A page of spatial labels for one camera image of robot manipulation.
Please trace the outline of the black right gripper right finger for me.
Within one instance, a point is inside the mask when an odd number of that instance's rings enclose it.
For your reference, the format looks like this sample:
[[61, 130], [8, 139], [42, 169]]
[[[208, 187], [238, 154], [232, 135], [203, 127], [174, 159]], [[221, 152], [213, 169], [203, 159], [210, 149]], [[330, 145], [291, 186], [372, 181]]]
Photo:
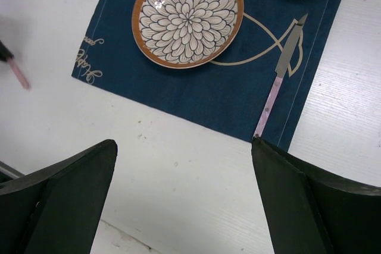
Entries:
[[275, 253], [380, 253], [380, 187], [261, 138], [253, 139], [251, 153]]

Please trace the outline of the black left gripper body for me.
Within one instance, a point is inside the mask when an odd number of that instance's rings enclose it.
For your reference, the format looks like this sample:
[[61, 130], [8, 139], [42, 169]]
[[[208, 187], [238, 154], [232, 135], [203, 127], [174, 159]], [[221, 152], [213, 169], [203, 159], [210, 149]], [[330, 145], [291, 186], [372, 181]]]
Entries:
[[0, 41], [0, 61], [8, 62], [14, 58], [14, 54]]

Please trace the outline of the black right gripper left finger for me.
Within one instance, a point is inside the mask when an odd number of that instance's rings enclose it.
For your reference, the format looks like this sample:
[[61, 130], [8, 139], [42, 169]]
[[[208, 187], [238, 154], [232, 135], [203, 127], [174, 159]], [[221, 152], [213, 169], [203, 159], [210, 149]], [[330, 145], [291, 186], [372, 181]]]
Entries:
[[116, 159], [108, 139], [28, 175], [1, 163], [1, 253], [90, 253]]

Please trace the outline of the pink handled fork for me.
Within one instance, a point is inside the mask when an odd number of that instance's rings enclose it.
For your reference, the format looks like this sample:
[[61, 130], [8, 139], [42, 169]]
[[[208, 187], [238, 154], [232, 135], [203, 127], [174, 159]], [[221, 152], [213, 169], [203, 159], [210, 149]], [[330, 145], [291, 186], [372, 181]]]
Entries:
[[22, 71], [19, 69], [18, 65], [12, 58], [7, 59], [8, 65], [11, 67], [14, 75], [16, 76], [17, 80], [20, 82], [21, 86], [29, 90], [30, 89], [30, 83], [26, 79], [25, 75], [22, 73]]

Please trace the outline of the dark blue cloth placemat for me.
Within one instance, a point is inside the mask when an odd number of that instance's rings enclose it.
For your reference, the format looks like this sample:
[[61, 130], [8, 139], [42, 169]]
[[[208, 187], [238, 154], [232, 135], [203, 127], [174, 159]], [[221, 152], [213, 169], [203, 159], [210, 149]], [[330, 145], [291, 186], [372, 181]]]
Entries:
[[99, 0], [72, 76], [214, 131], [250, 141], [291, 28], [307, 20], [263, 136], [288, 150], [341, 0], [244, 0], [242, 27], [216, 62], [160, 67], [133, 40], [135, 0]]

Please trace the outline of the pink handled knife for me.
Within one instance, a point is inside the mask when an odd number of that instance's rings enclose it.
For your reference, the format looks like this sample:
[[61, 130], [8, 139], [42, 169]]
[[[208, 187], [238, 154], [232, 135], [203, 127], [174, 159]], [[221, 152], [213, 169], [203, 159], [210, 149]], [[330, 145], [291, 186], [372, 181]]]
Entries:
[[253, 138], [258, 138], [261, 137], [263, 134], [263, 131], [266, 127], [268, 118], [270, 116], [270, 113], [273, 109], [273, 105], [276, 101], [276, 98], [278, 96], [280, 87], [282, 85], [284, 76], [286, 74], [286, 71], [288, 69], [289, 62], [292, 58], [292, 55], [294, 53], [294, 50], [297, 46], [298, 39], [301, 35], [301, 32], [303, 31], [304, 24], [306, 22], [306, 19], [308, 17], [308, 13], [303, 15], [294, 28], [292, 29], [290, 35], [287, 38], [287, 41], [283, 47], [282, 53], [280, 54], [279, 60], [277, 62], [275, 72], [276, 72], [276, 77], [275, 80], [272, 84], [272, 87], [270, 89], [270, 92], [268, 94], [266, 103], [264, 105], [264, 108], [262, 110], [262, 113], [260, 115], [260, 118], [258, 120], [258, 124], [255, 128]]

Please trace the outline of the floral patterned ceramic bowl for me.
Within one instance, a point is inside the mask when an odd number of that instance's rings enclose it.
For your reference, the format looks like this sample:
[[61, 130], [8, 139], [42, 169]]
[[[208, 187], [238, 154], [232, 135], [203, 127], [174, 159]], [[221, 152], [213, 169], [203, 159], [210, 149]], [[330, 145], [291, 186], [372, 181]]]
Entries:
[[152, 62], [187, 69], [223, 53], [242, 20], [243, 0], [136, 0], [132, 32]]

